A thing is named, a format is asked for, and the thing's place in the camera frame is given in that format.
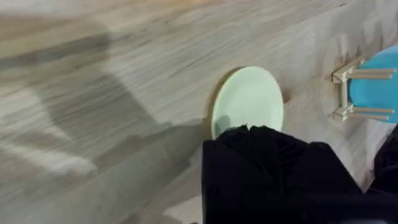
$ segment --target black fabric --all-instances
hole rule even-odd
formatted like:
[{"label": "black fabric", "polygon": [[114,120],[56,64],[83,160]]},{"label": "black fabric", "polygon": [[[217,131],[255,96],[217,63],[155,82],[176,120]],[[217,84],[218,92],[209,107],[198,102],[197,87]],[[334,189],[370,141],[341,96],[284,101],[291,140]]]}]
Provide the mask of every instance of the black fabric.
[{"label": "black fabric", "polygon": [[398,200],[363,195],[329,145],[267,127],[242,126],[205,141],[202,191],[206,224],[398,216]]}]

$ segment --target light green plate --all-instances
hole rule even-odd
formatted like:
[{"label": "light green plate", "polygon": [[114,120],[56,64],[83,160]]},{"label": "light green plate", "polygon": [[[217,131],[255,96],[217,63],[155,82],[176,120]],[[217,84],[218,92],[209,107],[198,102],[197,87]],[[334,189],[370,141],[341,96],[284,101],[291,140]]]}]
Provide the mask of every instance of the light green plate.
[{"label": "light green plate", "polygon": [[211,117],[211,135],[217,138],[241,125],[267,126],[281,131],[284,120],[282,92],[275,78],[260,67],[233,73],[217,95]]}]

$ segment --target wooden surface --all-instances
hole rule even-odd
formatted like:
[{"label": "wooden surface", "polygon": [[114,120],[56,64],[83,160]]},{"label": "wooden surface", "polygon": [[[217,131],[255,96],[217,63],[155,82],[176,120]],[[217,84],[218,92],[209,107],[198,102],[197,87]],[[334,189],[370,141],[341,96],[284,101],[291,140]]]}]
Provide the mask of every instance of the wooden surface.
[{"label": "wooden surface", "polygon": [[245,65],[280,83],[284,132],[366,186],[392,125],[334,122],[330,74],[397,20],[395,0],[3,1],[1,223],[201,223],[208,102]]}]

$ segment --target blue object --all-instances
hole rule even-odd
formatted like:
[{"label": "blue object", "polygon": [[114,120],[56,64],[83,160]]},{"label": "blue object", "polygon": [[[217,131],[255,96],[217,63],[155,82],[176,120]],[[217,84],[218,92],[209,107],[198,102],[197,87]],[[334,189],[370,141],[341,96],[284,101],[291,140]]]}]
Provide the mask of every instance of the blue object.
[{"label": "blue object", "polygon": [[[398,69],[398,46],[383,50],[362,69]],[[398,111],[398,73],[391,80],[352,80],[349,95],[355,106]],[[388,123],[398,123],[398,113],[389,114]]]}]

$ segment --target plate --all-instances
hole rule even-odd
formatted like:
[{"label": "plate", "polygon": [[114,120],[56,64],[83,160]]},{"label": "plate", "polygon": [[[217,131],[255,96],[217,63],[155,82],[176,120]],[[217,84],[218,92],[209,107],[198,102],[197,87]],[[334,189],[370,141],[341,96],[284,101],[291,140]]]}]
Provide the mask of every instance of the plate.
[{"label": "plate", "polygon": [[227,129],[246,124],[282,130],[282,92],[270,72],[245,67],[234,72],[217,94],[211,116],[211,135],[217,138]]}]

